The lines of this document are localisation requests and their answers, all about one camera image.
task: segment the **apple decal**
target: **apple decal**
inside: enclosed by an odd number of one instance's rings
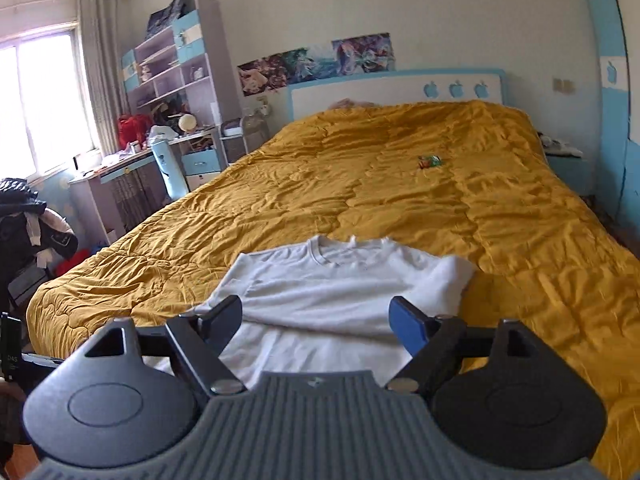
[[[612,85],[618,83],[618,70],[613,66],[613,63],[609,61],[609,66],[607,66],[607,78]]]
[[[453,85],[450,85],[449,92],[454,99],[460,99],[465,94],[460,81],[456,81]]]
[[[478,99],[489,98],[489,91],[487,89],[487,85],[484,84],[484,81],[481,81],[479,85],[476,85],[476,87],[474,88],[474,91],[476,92],[476,97]]]
[[[436,85],[436,83],[431,81],[431,83],[429,83],[428,85],[424,86],[424,94],[429,99],[437,98],[440,95],[440,92],[438,92],[438,85]]]

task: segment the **colorful poster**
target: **colorful poster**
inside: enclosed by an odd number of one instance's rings
[[[238,73],[242,92],[249,96],[305,81],[395,69],[391,38],[385,33],[274,54],[239,66]]]
[[[287,69],[282,61],[282,54],[240,65],[238,74],[245,96],[261,94],[287,85]]]
[[[338,75],[396,69],[396,58],[388,34],[337,40],[332,45],[338,59]]]

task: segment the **red cloth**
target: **red cloth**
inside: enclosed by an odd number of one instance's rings
[[[66,262],[62,262],[59,266],[56,267],[56,276],[60,277],[65,274],[68,270],[73,269],[76,265],[80,265],[89,257],[89,251],[87,249],[82,249],[74,254],[70,259]]]
[[[140,147],[144,146],[146,133],[153,125],[150,117],[146,115],[125,116],[118,119],[118,142],[121,149],[125,149],[127,144],[137,140]]]

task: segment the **round black disc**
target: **round black disc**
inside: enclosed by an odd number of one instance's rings
[[[130,330],[135,337],[133,323]],[[114,332],[122,338],[119,326]],[[27,398],[24,427],[43,455],[85,468],[119,467],[162,453],[194,425],[188,387],[147,367],[131,340],[116,348],[122,354],[109,354],[110,337],[83,346]]]
[[[593,454],[603,430],[599,403],[530,374],[505,372],[474,370],[437,391],[431,411],[453,442],[482,460],[521,470],[553,469]]]

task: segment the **floor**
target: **floor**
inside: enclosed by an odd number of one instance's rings
[[[627,248],[636,258],[640,259],[640,238],[638,238],[636,233],[617,224],[607,213],[599,208],[597,204],[595,206],[590,205],[590,207],[593,212],[596,213],[598,220],[600,220],[607,232],[613,236],[620,245]]]
[[[38,457],[31,446],[14,446],[14,454],[7,462],[4,471],[7,480],[21,480],[39,464]]]

